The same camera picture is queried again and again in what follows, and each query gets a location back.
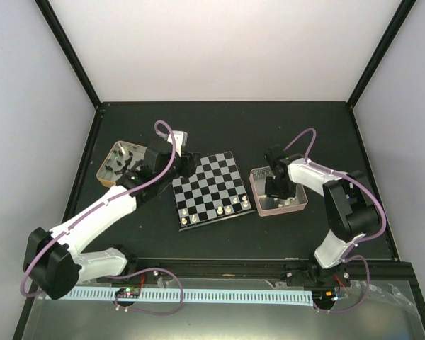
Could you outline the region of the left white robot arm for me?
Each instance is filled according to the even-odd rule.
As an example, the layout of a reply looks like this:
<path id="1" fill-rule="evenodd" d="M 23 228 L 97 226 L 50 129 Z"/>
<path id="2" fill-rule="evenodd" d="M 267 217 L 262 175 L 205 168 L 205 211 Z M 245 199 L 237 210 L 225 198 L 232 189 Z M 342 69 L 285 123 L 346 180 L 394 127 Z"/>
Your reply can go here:
<path id="1" fill-rule="evenodd" d="M 86 253 L 95 238 L 121 218 L 159 195 L 174 179 L 190 177 L 200 163 L 197 152 L 155 152 L 125 172 L 90 207 L 47 231 L 32 231 L 24 256 L 23 280 L 32 280 L 53 300 L 74 286 L 96 278 L 115 276 L 123 283 L 137 277 L 138 266 L 121 248 Z"/>

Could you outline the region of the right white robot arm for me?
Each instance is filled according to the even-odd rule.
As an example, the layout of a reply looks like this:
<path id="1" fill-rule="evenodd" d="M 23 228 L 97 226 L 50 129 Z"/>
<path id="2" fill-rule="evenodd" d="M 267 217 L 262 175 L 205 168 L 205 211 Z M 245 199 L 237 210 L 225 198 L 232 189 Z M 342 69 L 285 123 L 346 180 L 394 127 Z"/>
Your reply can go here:
<path id="1" fill-rule="evenodd" d="M 264 157 L 273 173 L 265 182 L 267 197 L 290 200 L 298 186 L 304 186 L 324 198 L 329 231 L 307 267 L 315 285 L 330 281 L 334 269 L 349 260 L 346 256 L 359 243 L 385 231 L 387 218 L 365 174 L 332 170 L 303 154 L 287 156 L 278 144 L 268 148 Z"/>

